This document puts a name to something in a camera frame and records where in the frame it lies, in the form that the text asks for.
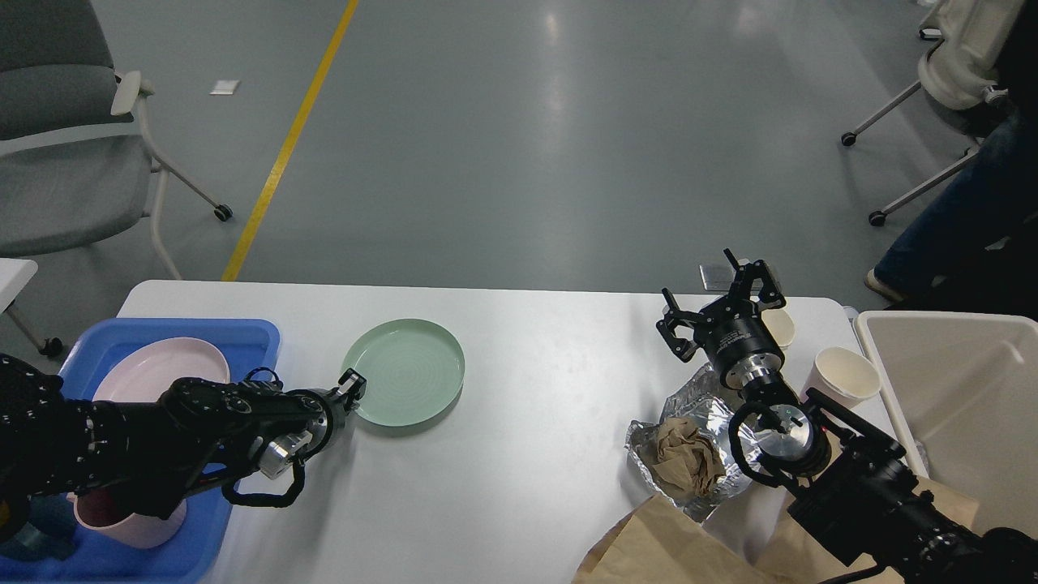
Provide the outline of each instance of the pink plate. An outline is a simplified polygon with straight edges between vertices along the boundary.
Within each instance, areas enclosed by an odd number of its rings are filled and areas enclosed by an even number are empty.
[[[93,399],[153,404],[181,378],[226,384],[230,381],[230,369],[220,350],[201,339],[165,339],[120,361],[101,381]]]

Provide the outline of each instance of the gray floor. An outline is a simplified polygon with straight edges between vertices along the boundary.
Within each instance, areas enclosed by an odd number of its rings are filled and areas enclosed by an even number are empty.
[[[219,278],[346,0],[94,4],[116,66],[158,87],[157,138],[236,210],[220,224],[172,184],[170,251]],[[882,228],[865,217],[966,140],[921,96],[854,148],[838,138],[914,79],[924,13],[360,0],[240,279],[702,291],[696,266],[729,246],[788,296],[881,308],[862,276],[932,195]],[[207,94],[227,78],[238,94]],[[19,304],[69,343],[165,276],[146,221],[34,258]],[[33,354],[6,319],[0,351]]]

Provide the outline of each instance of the shoe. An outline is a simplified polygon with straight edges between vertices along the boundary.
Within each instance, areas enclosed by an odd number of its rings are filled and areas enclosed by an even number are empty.
[[[883,283],[878,277],[876,277],[875,269],[871,269],[869,270],[869,273],[865,274],[865,285],[869,289],[875,291],[876,295],[879,295],[892,303],[900,303],[905,300],[904,295]]]

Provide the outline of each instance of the green plate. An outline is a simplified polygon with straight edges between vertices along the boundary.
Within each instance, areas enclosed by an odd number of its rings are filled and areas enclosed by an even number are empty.
[[[465,355],[439,325],[407,318],[382,324],[350,347],[343,370],[367,380],[357,414],[381,426],[425,422],[450,406],[465,379]]]

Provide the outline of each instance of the blue jeans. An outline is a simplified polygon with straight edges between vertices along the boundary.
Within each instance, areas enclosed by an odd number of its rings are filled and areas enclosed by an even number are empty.
[[[1035,123],[1010,115],[876,263],[876,277],[906,297],[999,241],[1038,211]]]

